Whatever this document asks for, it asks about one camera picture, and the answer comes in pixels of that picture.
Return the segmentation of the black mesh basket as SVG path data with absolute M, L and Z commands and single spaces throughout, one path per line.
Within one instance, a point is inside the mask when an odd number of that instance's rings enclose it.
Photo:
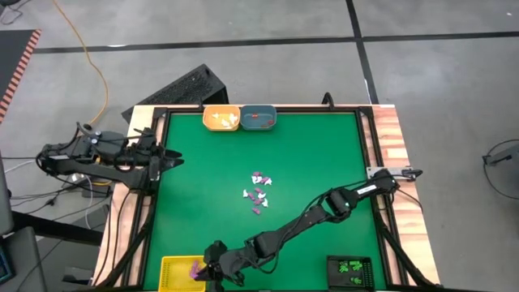
M 350 265 L 350 261 L 358 261 L 362 265 L 362 269 L 354 271 Z M 346 262 L 349 271 L 340 273 L 338 271 L 339 263 Z M 355 285 L 350 281 L 351 277 L 362 279 L 361 285 Z M 375 289 L 375 280 L 371 259 L 363 256 L 352 255 L 328 255 L 327 256 L 327 283 L 330 292 L 373 292 Z

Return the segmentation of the black table foot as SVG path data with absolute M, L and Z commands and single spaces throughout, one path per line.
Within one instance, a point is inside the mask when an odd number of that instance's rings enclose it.
M 80 286 L 90 286 L 93 275 L 94 271 L 92 269 L 65 267 L 62 282 Z

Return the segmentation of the yellow mesh basket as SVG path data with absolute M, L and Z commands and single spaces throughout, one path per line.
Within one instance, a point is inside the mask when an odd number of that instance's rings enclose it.
M 195 281 L 190 277 L 191 266 L 194 261 L 199 261 L 199 266 L 204 267 L 201 255 L 175 255 L 164 256 L 161 260 L 161 271 L 158 292 L 204 292 L 205 281 Z

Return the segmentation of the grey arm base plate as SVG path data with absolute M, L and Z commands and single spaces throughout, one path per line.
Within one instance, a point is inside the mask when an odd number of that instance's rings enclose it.
M 414 181 L 417 177 L 421 176 L 423 171 L 414 169 L 411 166 L 406 167 L 367 167 L 366 172 L 369 178 L 374 178 L 375 174 L 382 171 L 384 174 L 391 174 L 393 177 L 398 179 L 406 179 Z

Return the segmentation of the black floor bar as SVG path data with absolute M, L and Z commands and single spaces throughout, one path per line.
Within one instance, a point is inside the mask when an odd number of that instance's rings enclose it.
M 103 233 L 96 230 L 89 230 L 77 225 L 70 225 L 61 222 L 51 221 L 33 215 L 13 212 L 13 232 L 25 227 L 32 227 L 35 235 L 56 238 L 73 243 L 82 243 L 92 246 L 100 246 Z

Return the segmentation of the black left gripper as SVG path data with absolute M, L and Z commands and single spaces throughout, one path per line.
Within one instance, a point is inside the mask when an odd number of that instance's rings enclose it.
M 133 143 L 133 166 L 150 166 L 154 170 L 170 170 L 185 162 L 183 159 L 178 159 L 181 156 L 180 152 L 164 149 L 157 142 L 155 132 L 149 127 L 139 130 L 139 137 Z

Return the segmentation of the blue plastic bin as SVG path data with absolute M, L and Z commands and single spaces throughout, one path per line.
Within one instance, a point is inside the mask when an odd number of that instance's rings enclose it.
M 257 114 L 258 118 L 252 118 L 252 114 Z M 273 124 L 262 127 L 268 120 L 272 119 Z M 277 122 L 277 109 L 272 105 L 244 105 L 240 109 L 240 125 L 246 131 L 268 131 Z

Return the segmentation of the wooden table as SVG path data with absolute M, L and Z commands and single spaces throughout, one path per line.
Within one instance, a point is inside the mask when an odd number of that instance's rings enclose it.
M 361 115 L 362 131 L 367 139 L 368 161 L 376 166 L 392 168 L 410 165 L 401 126 L 394 105 L 358 105 L 366 110 Z M 156 135 L 165 133 L 165 115 L 162 110 L 197 112 L 196 105 L 137 105 L 129 124 L 128 134 L 134 135 L 145 127 L 155 127 Z M 105 280 L 130 246 L 131 228 L 140 230 L 144 217 L 149 213 L 150 199 L 140 199 L 122 183 L 114 185 L 114 193 L 109 204 L 109 215 L 101 242 L 100 254 L 92 276 L 92 283 Z M 386 224 L 394 217 L 395 226 L 390 230 L 399 239 L 401 247 L 414 265 L 428 280 L 440 282 L 431 250 L 427 228 L 414 182 L 402 181 L 401 190 L 392 205 L 392 211 L 383 211 Z

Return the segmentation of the black perforated case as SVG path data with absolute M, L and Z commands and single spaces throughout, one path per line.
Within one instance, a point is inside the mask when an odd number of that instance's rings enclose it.
M 219 105 L 229 104 L 225 84 L 206 65 L 201 64 L 152 95 L 121 112 L 126 122 L 131 121 L 137 105 Z

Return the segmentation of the orange plastic bin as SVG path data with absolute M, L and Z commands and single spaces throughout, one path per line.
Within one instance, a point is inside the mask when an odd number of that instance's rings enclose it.
M 219 118 L 214 118 L 213 114 L 219 114 Z M 229 118 L 230 114 L 234 114 L 238 120 L 238 124 L 233 124 L 233 119 Z M 232 127 L 225 129 L 221 124 L 221 120 L 225 119 Z M 240 123 L 240 108 L 236 105 L 207 105 L 203 112 L 203 124 L 210 131 L 236 131 Z

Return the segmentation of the black mat orange striped edge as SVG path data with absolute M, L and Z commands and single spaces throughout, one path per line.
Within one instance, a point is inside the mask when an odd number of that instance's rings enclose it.
M 40 29 L 0 31 L 0 124 L 6 117 L 40 37 Z

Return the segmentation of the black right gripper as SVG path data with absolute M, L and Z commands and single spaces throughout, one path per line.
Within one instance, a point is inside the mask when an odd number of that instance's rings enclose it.
M 235 285 L 243 285 L 245 276 L 242 269 L 255 263 L 255 250 L 252 246 L 228 249 L 217 240 L 204 250 L 204 267 L 199 267 L 195 281 L 210 281 L 209 292 L 225 292 L 223 280 Z

